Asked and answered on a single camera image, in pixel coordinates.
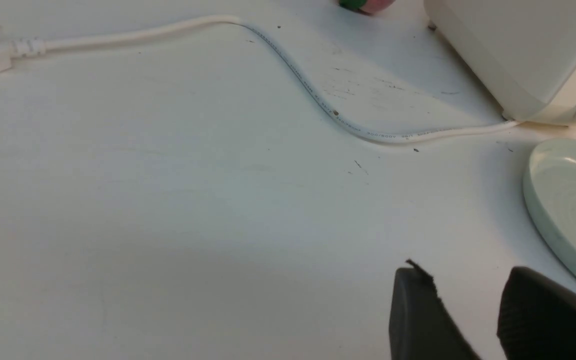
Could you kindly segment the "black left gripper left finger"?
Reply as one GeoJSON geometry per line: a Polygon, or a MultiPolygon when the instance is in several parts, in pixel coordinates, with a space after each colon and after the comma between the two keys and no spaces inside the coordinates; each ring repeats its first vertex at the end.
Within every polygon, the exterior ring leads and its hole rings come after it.
{"type": "Polygon", "coordinates": [[[454,322],[434,277],[411,259],[395,272],[389,320],[393,360],[478,360],[454,322]]]}

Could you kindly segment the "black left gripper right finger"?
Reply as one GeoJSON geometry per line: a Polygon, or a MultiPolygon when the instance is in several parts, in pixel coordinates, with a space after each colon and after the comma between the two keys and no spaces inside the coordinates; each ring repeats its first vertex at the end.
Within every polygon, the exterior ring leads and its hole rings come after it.
{"type": "Polygon", "coordinates": [[[576,360],[576,293],[515,266],[503,288],[497,337],[508,360],[576,360]]]}

